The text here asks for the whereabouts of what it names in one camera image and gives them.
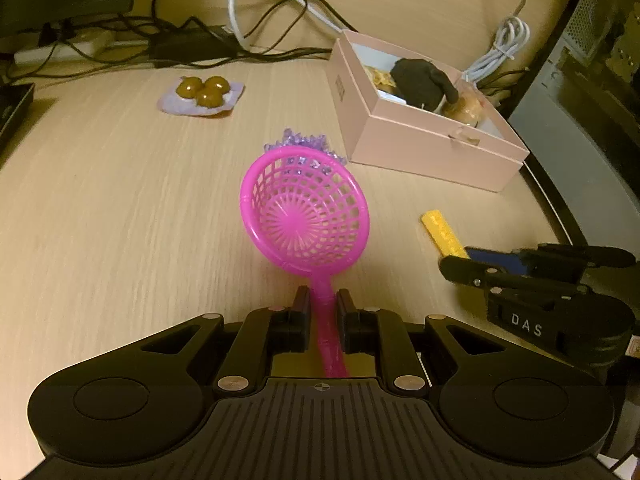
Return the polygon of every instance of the purple crystal cluster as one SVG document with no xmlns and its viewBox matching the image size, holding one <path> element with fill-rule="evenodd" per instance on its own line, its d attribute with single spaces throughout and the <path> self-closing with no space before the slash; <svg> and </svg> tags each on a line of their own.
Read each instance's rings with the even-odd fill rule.
<svg viewBox="0 0 640 480">
<path fill-rule="evenodd" d="M 306 148 L 313 148 L 314 150 L 318 150 L 320 152 L 326 153 L 330 157 L 333 157 L 343 166 L 347 164 L 346 158 L 329 150 L 329 143 L 327 142 L 325 135 L 311 135 L 308 137 L 303 137 L 302 134 L 295 134 L 291 128 L 287 128 L 286 130 L 284 130 L 282 140 L 278 140 L 275 144 L 264 145 L 264 152 L 266 153 L 269 150 L 280 148 L 281 146 L 304 146 Z"/>
</svg>

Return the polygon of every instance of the wooden desk surface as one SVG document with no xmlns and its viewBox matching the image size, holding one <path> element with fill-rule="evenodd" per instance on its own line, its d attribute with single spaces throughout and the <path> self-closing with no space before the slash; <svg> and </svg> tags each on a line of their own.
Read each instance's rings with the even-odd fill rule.
<svg viewBox="0 0 640 480">
<path fill-rule="evenodd" d="M 238 190 L 265 142 L 290 126 L 344 152 L 321 60 L 199 72 L 246 84 L 223 119 L 156 109 L 188 70 L 129 70 L 44 83 L 0 167 L 0 478 L 42 454 L 26 418 L 37 384 L 61 368 L 216 311 L 241 320 L 289 304 L 303 280 L 272 266 L 244 232 Z M 407 321 L 444 313 L 510 340 L 479 291 L 438 272 L 418 221 L 440 209 L 463 244 L 555 242 L 520 176 L 500 194 L 357 164 L 369 244 L 334 279 L 359 306 Z"/>
</svg>

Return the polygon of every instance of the pink rim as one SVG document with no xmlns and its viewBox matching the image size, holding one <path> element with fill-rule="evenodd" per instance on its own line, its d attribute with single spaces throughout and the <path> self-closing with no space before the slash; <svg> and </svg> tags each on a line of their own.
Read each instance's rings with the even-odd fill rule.
<svg viewBox="0 0 640 480">
<path fill-rule="evenodd" d="M 290 156 L 306 156 L 317 160 L 324 166 L 331 167 L 333 172 L 339 174 L 340 177 L 346 180 L 353 188 L 353 196 L 356 199 L 358 209 L 360 211 L 360 227 L 358 228 L 356 241 L 353 245 L 353 249 L 344 258 L 330 266 L 307 269 L 287 262 L 282 259 L 280 253 L 275 250 L 271 244 L 265 243 L 260 236 L 260 223 L 258 222 L 257 214 L 252 207 L 254 186 L 258 177 L 262 174 L 264 169 L 268 167 L 268 165 Z M 299 276 L 310 276 L 316 272 L 331 276 L 347 269 L 360 257 L 367 244 L 367 239 L 369 238 L 369 209 L 367 208 L 367 201 L 353 175 L 334 158 L 311 148 L 304 148 L 301 146 L 283 146 L 282 148 L 270 150 L 260 156 L 251 165 L 242 180 L 242 185 L 240 187 L 240 212 L 242 214 L 244 227 L 260 252 L 275 265 L 288 272 L 298 274 Z"/>
</svg>

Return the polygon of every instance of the black power brick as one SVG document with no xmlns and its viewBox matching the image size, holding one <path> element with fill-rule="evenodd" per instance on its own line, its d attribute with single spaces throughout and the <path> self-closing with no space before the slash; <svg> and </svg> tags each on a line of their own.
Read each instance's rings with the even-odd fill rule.
<svg viewBox="0 0 640 480">
<path fill-rule="evenodd" d="M 156 34 L 149 39 L 149 57 L 158 59 L 153 62 L 156 68 L 163 68 L 181 62 L 233 57 L 241 49 L 236 37 L 225 27 L 217 25 L 209 30 L 211 34 L 200 28 Z"/>
</svg>

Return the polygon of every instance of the brown ball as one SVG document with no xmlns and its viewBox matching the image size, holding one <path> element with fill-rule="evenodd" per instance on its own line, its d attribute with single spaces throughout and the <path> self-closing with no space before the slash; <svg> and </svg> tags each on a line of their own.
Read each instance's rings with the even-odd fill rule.
<svg viewBox="0 0 640 480">
<path fill-rule="evenodd" d="M 204 88 L 204 83 L 199 77 L 185 77 L 182 78 L 182 82 L 175 89 L 175 93 L 184 99 L 193 99 L 196 97 L 198 90 L 202 88 Z"/>
<path fill-rule="evenodd" d="M 225 103 L 222 92 L 217 88 L 204 87 L 196 94 L 196 103 L 205 108 L 217 108 Z"/>
<path fill-rule="evenodd" d="M 229 86 L 229 81 L 227 81 L 225 78 L 223 78 L 220 75 L 215 75 L 207 79 L 204 82 L 204 86 L 206 86 L 206 88 L 217 88 L 223 94 L 226 94 L 227 92 L 229 92 L 229 90 L 231 90 L 231 87 Z"/>
</svg>

